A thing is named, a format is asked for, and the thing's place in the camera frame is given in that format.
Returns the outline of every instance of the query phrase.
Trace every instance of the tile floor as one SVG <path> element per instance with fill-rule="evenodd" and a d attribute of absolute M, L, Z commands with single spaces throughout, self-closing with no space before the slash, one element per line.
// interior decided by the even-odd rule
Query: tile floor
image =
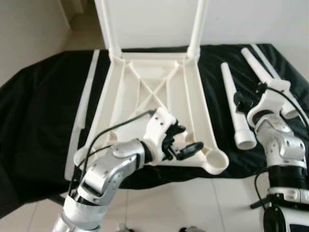
<path fill-rule="evenodd" d="M 63 50 L 104 48 L 92 2 L 85 14 L 73 18 L 71 28 Z M 253 179 L 197 178 L 146 190 L 118 190 L 100 232 L 115 232 L 122 222 L 136 232 L 177 232 L 191 225 L 207 232 L 261 232 L 263 212 L 249 208 L 257 200 Z M 261 175 L 263 196 L 267 185 L 266 175 Z M 49 232 L 61 210 L 49 200 L 26 204 L 0 220 L 0 232 Z"/>

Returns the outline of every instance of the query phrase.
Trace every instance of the black cloth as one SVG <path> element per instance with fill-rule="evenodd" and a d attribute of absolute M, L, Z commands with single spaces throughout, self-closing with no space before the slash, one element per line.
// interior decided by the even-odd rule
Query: black cloth
<path fill-rule="evenodd" d="M 146 189 L 196 177 L 245 178 L 265 167 L 260 145 L 238 150 L 220 69 L 228 62 L 237 89 L 258 101 L 258 78 L 240 53 L 249 45 L 201 46 L 198 63 L 202 85 L 218 147 L 229 157 L 229 167 L 213 176 L 201 168 L 146 166 L 121 184 L 121 188 Z M 294 94 L 309 112 L 308 82 L 272 45 L 260 49 L 279 73 L 291 82 Z M 134 49 L 136 52 L 184 52 L 186 47 Z M 93 51 L 70 51 L 22 69 L 0 89 L 0 218 L 20 205 L 65 192 L 64 170 L 70 135 Z M 89 133 L 110 65 L 108 51 L 100 51 L 92 84 L 86 126 L 79 146 Z M 299 119 L 288 120 L 295 135 L 306 144 L 306 130 Z"/>

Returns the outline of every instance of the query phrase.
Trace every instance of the white wall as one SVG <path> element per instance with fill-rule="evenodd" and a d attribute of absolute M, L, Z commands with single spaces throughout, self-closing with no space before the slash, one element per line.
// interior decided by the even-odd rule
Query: white wall
<path fill-rule="evenodd" d="M 69 31 L 58 0 L 0 0 L 0 86 L 58 52 Z"/>
<path fill-rule="evenodd" d="M 109 5 L 122 47 L 189 43 L 197 0 Z M 309 79 L 308 15 L 308 0 L 211 0 L 202 44 L 272 43 Z"/>

